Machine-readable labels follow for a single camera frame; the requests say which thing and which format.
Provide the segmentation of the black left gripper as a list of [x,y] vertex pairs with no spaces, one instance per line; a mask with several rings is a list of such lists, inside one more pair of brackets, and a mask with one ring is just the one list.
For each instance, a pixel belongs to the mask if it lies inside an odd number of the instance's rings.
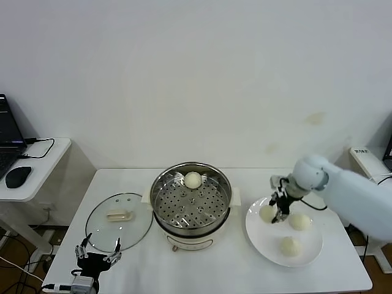
[[121,238],[116,240],[114,252],[110,255],[87,252],[86,245],[92,233],[88,234],[80,245],[75,246],[78,272],[81,276],[100,276],[102,272],[108,271],[121,259]]

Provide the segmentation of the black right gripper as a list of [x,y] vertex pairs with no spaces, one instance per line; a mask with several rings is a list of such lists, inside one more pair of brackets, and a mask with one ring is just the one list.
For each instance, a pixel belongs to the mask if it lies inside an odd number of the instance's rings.
[[277,191],[272,193],[269,201],[270,206],[277,206],[276,215],[271,223],[275,224],[285,221],[290,215],[290,206],[298,200],[299,198],[290,196],[284,188],[277,188]]

